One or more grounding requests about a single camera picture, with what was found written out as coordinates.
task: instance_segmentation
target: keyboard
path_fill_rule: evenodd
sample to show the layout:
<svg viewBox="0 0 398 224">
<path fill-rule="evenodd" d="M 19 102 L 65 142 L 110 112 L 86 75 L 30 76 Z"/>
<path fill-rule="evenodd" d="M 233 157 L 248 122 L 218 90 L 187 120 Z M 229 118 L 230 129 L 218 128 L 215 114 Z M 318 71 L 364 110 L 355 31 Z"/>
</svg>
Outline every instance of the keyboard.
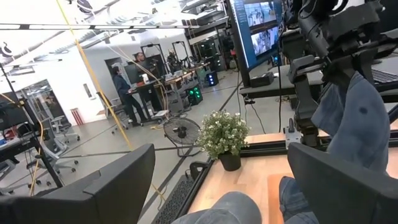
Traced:
<svg viewBox="0 0 398 224">
<path fill-rule="evenodd" d="M 398 82 L 398 75 L 372 69 L 373 80 L 376 83 L 386 84 Z"/>
</svg>

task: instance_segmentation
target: black flower pot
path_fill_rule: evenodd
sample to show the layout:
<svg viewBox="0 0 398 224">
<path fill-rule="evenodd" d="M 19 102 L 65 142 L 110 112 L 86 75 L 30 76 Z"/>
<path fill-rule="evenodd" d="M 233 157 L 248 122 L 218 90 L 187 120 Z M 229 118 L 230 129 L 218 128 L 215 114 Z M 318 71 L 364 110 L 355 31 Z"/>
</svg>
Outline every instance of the black flower pot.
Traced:
<svg viewBox="0 0 398 224">
<path fill-rule="evenodd" d="M 218 156 L 223 164 L 224 170 L 226 171 L 236 171 L 241 168 L 241 156 L 232 155 L 230 152 L 221 154 Z"/>
</svg>

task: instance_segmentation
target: black mat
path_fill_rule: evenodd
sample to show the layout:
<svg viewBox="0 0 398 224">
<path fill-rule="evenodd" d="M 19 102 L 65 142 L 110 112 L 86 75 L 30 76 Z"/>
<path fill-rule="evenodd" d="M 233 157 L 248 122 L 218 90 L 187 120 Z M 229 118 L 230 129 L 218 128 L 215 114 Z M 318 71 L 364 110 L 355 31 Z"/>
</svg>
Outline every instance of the black mat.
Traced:
<svg viewBox="0 0 398 224">
<path fill-rule="evenodd" d="M 183 205 L 189 191 L 193 187 L 193 179 L 188 176 L 181 176 L 175 185 L 173 191 L 170 193 L 166 202 L 160 208 L 159 213 L 156 215 L 152 224 L 170 224 L 174 221 L 181 206 Z"/>
</svg>

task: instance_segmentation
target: green leaves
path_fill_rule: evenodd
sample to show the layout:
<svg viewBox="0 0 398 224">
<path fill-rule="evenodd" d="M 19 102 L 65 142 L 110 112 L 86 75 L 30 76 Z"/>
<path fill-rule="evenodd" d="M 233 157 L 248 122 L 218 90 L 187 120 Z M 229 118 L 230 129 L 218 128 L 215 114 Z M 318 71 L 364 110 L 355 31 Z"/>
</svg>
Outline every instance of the green leaves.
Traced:
<svg viewBox="0 0 398 224">
<path fill-rule="evenodd" d="M 225 152 L 238 155 L 241 148 L 248 145 L 245 139 L 249 130 L 239 114 L 214 111 L 204 117 L 197 144 L 212 159 L 217 159 L 218 155 Z"/>
</svg>

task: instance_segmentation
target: concrete floor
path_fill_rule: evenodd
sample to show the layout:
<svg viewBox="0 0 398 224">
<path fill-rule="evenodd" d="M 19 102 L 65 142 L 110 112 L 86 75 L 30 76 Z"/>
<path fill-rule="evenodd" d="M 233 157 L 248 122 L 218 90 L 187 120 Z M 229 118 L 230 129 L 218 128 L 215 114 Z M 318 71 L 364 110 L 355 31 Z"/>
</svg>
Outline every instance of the concrete floor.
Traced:
<svg viewBox="0 0 398 224">
<path fill-rule="evenodd" d="M 256 69 L 254 73 L 256 73 L 255 75 L 258 75 L 258 73 L 265 72 L 266 70 L 267 65 L 263 65 L 262 67 Z M 238 82 L 238 74 L 233 72 L 223 72 L 220 73 L 220 75 L 224 75 L 225 78 L 220 81 L 219 85 L 203 90 L 203 101 L 198 106 L 192 107 L 192 110 L 187 113 L 187 118 L 192 119 L 200 124 L 203 115 L 219 110 L 220 107 L 231 96 Z M 262 134 L 263 130 L 254 109 L 250 105 L 247 105 L 245 108 L 242 97 L 239 96 L 239 99 L 242 118 L 244 118 L 245 113 L 247 113 L 248 125 L 252 127 L 250 134 Z M 278 99 L 279 97 L 256 99 L 256 103 L 253 105 L 261 119 L 261 123 L 263 124 L 266 133 L 277 133 L 279 130 Z M 394 104 L 389 104 L 387 105 L 387 108 L 389 109 L 393 106 Z M 230 113 L 239 112 L 237 93 L 230 98 L 224 109 Z M 289 104 L 283 103 L 281 112 L 282 127 L 288 125 L 289 118 L 292 118 L 293 115 L 294 112 L 290 109 Z M 129 150 L 127 143 L 120 132 L 117 132 L 115 135 L 111 134 L 111 130 L 114 126 L 114 121 L 109 119 L 73 128 L 73 130 L 81 136 L 81 140 L 74 141 L 74 139 L 71 139 L 70 149 L 63 155 L 63 158 L 60 159 L 60 162 L 66 162 L 68 165 L 76 167 L 76 172 L 71 172 L 70 169 L 61 171 L 60 177 L 65 184 L 70 184 L 124 155 L 124 153 L 118 152 L 126 152 Z M 147 143 L 154 144 L 156 148 L 174 147 L 174 145 L 168 139 L 164 138 L 163 129 L 153 130 L 150 128 L 151 126 L 154 125 L 147 124 L 144 127 L 130 128 L 126 131 L 126 135 L 133 148 L 137 148 Z M 167 189 L 164 193 L 164 196 L 167 198 L 181 175 L 184 175 L 185 171 L 189 168 L 190 163 L 193 161 L 204 162 L 207 160 L 208 156 L 201 152 L 195 157 L 188 157 L 185 160 L 181 160 L 181 158 L 177 156 L 177 152 L 175 150 L 169 150 L 157 151 L 156 158 L 155 172 L 152 183 L 157 187 L 164 182 L 170 172 L 175 169 L 176 165 L 179 162 L 182 162 L 182 165 L 177 169 L 176 173 L 167 183 Z M 21 154 L 18 156 L 18 159 L 21 161 L 21 163 L 11 175 L 8 175 L 0 182 L 0 187 L 27 184 L 31 181 L 29 172 L 25 169 L 25 156 Z M 73 160 L 78 160 L 79 164 L 77 166 L 74 165 Z M 40 178 L 40 180 L 43 183 L 47 180 L 52 181 L 49 175 L 43 176 Z M 48 187 L 45 184 L 42 184 L 37 186 L 35 191 L 39 192 L 47 188 Z M 28 191 L 28 188 L 23 186 L 15 190 L 15 194 L 28 195 Z M 147 196 L 147 201 L 154 194 L 155 191 L 151 188 Z M 140 224 L 152 222 L 157 214 L 157 207 L 159 206 L 159 203 L 160 197 L 157 197 L 154 200 L 154 203 L 152 203 L 152 205 L 147 209 L 145 214 L 143 214 L 139 221 Z"/>
</svg>

